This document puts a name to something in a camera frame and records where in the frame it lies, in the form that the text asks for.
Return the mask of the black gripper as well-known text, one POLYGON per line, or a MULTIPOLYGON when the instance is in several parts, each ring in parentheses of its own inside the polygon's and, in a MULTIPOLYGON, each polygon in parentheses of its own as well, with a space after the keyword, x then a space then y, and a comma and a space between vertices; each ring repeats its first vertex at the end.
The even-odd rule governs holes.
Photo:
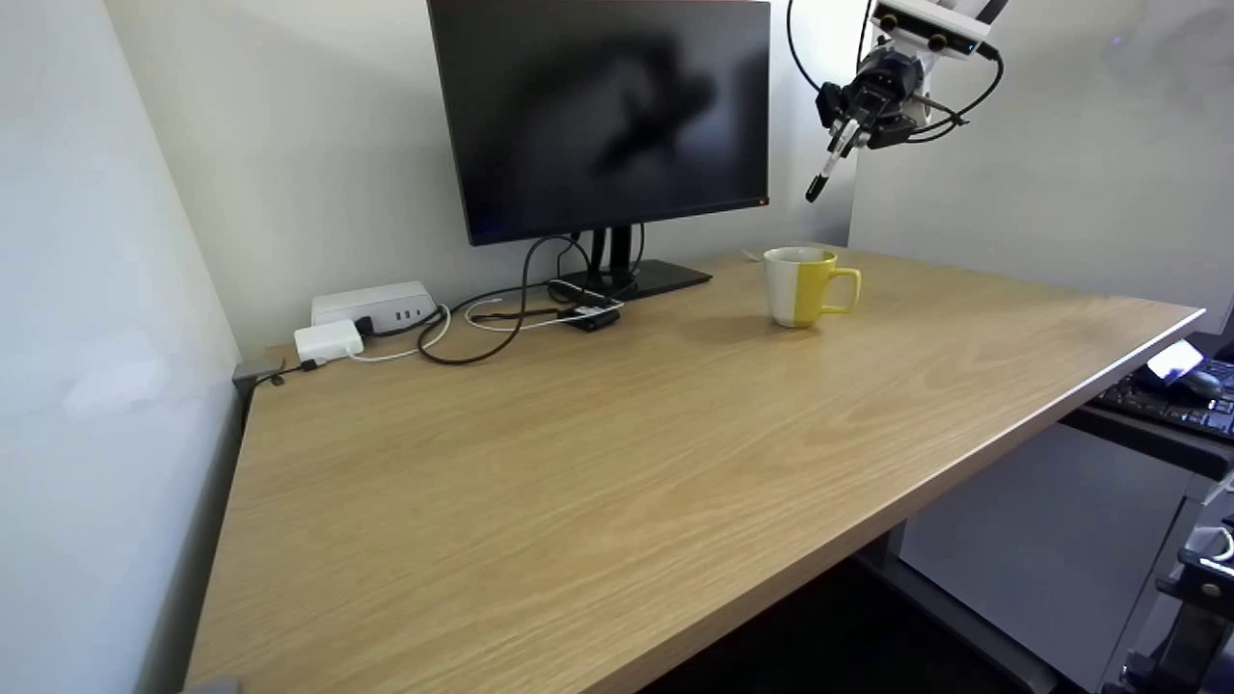
POLYGON ((925 64, 898 52, 870 52, 847 85, 825 80, 812 104, 830 127, 830 151, 853 158, 865 140, 870 151, 907 144, 922 127, 922 120, 909 115, 909 99, 922 85, 925 64))

